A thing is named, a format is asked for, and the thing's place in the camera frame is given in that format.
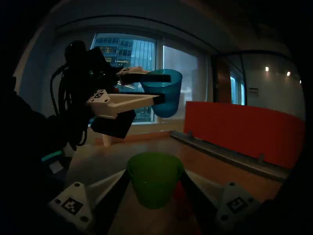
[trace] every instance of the blue cup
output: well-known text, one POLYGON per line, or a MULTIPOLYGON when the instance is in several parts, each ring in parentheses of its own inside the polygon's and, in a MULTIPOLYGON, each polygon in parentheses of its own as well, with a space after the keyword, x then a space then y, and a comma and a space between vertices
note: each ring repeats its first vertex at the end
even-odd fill
POLYGON ((161 118, 173 116, 178 110, 180 88, 182 87, 182 74, 172 69, 158 69, 147 74, 166 74, 171 76, 171 82, 145 81, 149 78, 143 77, 140 83, 145 92, 163 93, 165 96, 165 103, 152 106, 154 113, 161 118))

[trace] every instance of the red object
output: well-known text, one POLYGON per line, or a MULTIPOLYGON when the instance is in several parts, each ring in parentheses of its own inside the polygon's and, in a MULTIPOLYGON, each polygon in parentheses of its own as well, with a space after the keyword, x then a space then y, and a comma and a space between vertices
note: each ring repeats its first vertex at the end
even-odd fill
POLYGON ((192 208, 180 181, 177 183, 173 197, 176 201, 175 217, 179 221, 188 220, 192 215, 192 208))
POLYGON ((266 108, 187 102, 184 133, 218 146, 293 168, 304 143, 305 122, 266 108))

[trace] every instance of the window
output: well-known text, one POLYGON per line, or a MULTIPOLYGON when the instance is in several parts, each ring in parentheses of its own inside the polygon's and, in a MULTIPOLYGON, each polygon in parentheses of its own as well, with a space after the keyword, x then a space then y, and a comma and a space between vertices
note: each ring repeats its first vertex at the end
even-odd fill
POLYGON ((245 105, 245 85, 243 81, 230 77, 230 91, 232 95, 232 104, 245 105))
POLYGON ((192 82, 198 71, 197 57, 183 51, 163 46, 163 68, 174 69, 183 75, 177 113, 168 119, 184 119, 187 101, 192 101, 192 82))
MULTIPOLYGON (((135 67, 141 66, 148 71, 155 70, 155 45, 150 38, 128 34, 97 34, 91 48, 99 47, 105 60, 111 66, 135 67)), ((143 92, 140 83, 127 86, 117 85, 122 92, 143 92)), ((155 116, 151 107, 135 110, 134 123, 154 122, 155 116)))
POLYGON ((245 105, 245 86, 241 84, 241 105, 245 105))
POLYGON ((232 93, 232 104, 237 105, 236 80, 233 77, 230 77, 230 91, 232 93))

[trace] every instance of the white wall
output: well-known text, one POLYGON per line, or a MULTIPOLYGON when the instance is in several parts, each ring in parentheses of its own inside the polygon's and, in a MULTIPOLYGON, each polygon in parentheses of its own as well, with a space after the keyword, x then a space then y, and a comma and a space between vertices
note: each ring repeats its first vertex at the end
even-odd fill
POLYGON ((268 108, 305 120, 304 97, 301 84, 292 75, 263 70, 246 69, 247 105, 268 108), (257 88, 259 95, 249 92, 257 88))

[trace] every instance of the glass facade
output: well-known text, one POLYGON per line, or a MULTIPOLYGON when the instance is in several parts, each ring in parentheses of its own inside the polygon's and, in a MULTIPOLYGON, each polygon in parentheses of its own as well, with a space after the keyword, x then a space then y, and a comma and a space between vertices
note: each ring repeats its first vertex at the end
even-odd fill
MULTIPOLYGON (((111 66, 135 67, 141 66, 144 70, 155 70, 155 42, 137 40, 137 36, 121 37, 116 34, 97 34, 93 47, 99 47, 103 56, 111 66)), ((143 92, 140 83, 128 86, 117 85, 121 92, 143 92)), ((154 121, 151 107, 142 107, 135 110, 134 122, 154 121)))

